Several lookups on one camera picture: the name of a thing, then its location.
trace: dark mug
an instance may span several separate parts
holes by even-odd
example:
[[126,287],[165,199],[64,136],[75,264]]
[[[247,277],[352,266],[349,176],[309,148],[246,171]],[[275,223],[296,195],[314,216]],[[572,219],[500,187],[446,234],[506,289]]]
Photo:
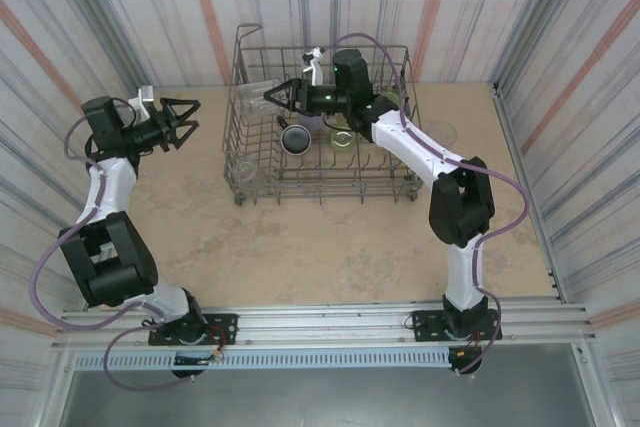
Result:
[[311,133],[306,127],[297,124],[289,125],[281,115],[276,116],[276,120],[283,129],[280,135],[280,145],[287,154],[302,155],[309,150]]

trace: orange stripe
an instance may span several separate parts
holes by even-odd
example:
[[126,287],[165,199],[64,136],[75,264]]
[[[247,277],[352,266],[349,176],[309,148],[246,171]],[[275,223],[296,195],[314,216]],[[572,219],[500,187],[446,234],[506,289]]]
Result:
[[547,111],[547,113],[542,117],[542,120],[529,136],[527,141],[522,144],[522,153],[527,155],[527,152],[531,150],[531,146],[536,141],[542,131],[549,125],[551,119],[553,119],[558,111],[562,108],[562,106],[569,100],[569,97],[575,92],[578,86],[582,83],[587,74],[591,71],[593,66],[598,62],[602,56],[609,50],[609,47],[616,41],[616,39],[620,36],[620,34],[624,31],[624,29],[629,25],[629,22],[633,19],[633,17],[640,10],[640,0],[630,0],[629,3],[622,9],[620,15],[616,18],[616,20],[611,24],[607,32],[604,34],[604,37],[600,39],[598,45],[593,49],[591,55],[586,60],[586,62],[580,67],[580,70],[576,73],[576,75],[571,79],[571,82],[564,88],[560,96],[553,103],[551,108]]
[[40,65],[40,68],[44,71],[45,74],[51,79],[51,81],[58,87],[60,92],[67,98],[67,100],[75,105],[77,108],[80,108],[82,102],[80,101],[80,97],[76,94],[69,85],[69,82],[65,80],[60,71],[53,65],[53,62],[49,60],[49,58],[42,52],[42,49],[38,47],[38,44],[33,40],[33,38],[29,35],[29,32],[24,28],[24,26],[20,23],[18,18],[11,11],[9,6],[4,3],[3,0],[0,0],[0,18],[7,26],[7,28],[11,31],[11,33],[20,41],[27,52],[31,54],[34,60]]
[[231,70],[229,69],[229,60],[227,59],[227,51],[224,48],[224,40],[222,37],[222,31],[220,30],[220,23],[216,16],[215,8],[213,7],[213,0],[200,0],[200,7],[204,14],[204,20],[207,25],[207,32],[209,33],[209,40],[213,46],[213,51],[216,54],[216,60],[218,61],[218,68],[225,84],[231,83]]
[[4,307],[0,307],[0,324],[48,337],[55,337],[58,333],[56,327],[48,322]]
[[416,41],[416,47],[413,49],[416,55],[413,63],[416,66],[413,72],[413,80],[415,81],[420,80],[422,75],[422,65],[424,64],[425,55],[427,55],[429,42],[431,42],[433,26],[436,23],[436,16],[440,9],[440,1],[442,0],[424,0],[424,5],[422,6],[418,40]]
[[637,318],[640,318],[640,300],[594,315],[590,320],[594,330],[602,330]]

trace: metal wire basket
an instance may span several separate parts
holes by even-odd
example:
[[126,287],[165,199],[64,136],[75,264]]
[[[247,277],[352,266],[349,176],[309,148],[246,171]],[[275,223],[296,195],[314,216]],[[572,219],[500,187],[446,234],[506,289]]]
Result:
[[[401,197],[413,201],[418,197],[422,181],[404,163],[390,152],[369,143],[357,135],[349,151],[338,151],[330,142],[331,130],[322,127],[312,131],[312,145],[301,156],[290,156],[280,145],[282,129],[275,114],[249,118],[236,99],[236,87],[241,84],[302,77],[300,59],[310,47],[252,47],[251,34],[258,32],[260,24],[241,24],[236,29],[233,55],[232,83],[229,88],[223,152],[224,177],[234,194],[235,203],[245,200],[254,204],[261,198],[274,198],[278,205],[285,198],[317,198],[320,203],[327,197]],[[391,68],[380,49],[374,45],[354,45],[369,66],[369,78],[377,93],[394,90]],[[385,46],[401,73],[405,91],[410,92],[411,107],[407,115],[420,127],[420,114],[415,86],[411,79],[411,62],[406,46]],[[331,55],[325,55],[323,70],[325,83]],[[296,123],[296,114],[282,112],[290,123]]]

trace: wire dish rack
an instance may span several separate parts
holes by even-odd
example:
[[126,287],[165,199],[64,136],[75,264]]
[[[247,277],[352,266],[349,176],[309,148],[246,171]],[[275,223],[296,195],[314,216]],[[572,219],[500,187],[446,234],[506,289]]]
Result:
[[[286,198],[317,198],[320,203],[328,197],[401,197],[414,201],[422,181],[397,157],[385,149],[369,143],[357,135],[348,151],[334,148],[331,129],[321,126],[310,129],[312,144],[300,156],[285,153],[280,145],[281,127],[275,114],[259,118],[249,117],[236,98],[238,85],[291,77],[302,77],[301,56],[310,47],[254,47],[262,29],[260,24],[241,24],[236,29],[233,55],[232,83],[229,87],[223,152],[224,178],[234,194],[235,203],[245,200],[273,198],[278,205]],[[345,43],[339,48],[357,48],[369,66],[369,79],[377,93],[395,92],[391,68],[380,49],[371,45]],[[403,88],[410,92],[411,106],[407,115],[418,127],[420,113],[415,86],[411,79],[411,62],[406,46],[385,46],[401,73]],[[331,55],[325,53],[323,71],[325,83],[333,83]],[[281,112],[290,124],[298,122],[297,114]],[[239,175],[249,170],[248,176]]]

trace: beige table surface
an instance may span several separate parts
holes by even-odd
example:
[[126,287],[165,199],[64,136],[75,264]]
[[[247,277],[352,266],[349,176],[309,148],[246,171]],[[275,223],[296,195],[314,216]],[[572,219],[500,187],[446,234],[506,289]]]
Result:
[[[417,86],[423,129],[444,121],[451,147],[515,178],[486,84]],[[221,153],[226,88],[170,89],[195,98],[200,128],[179,151],[144,157],[132,218],[167,280],[201,306],[318,304],[438,299],[447,284],[446,248],[429,227],[429,191],[403,198],[259,200],[233,203]],[[493,228],[516,218],[516,191],[492,180]],[[485,286],[499,296],[551,295],[531,222],[490,240]]]

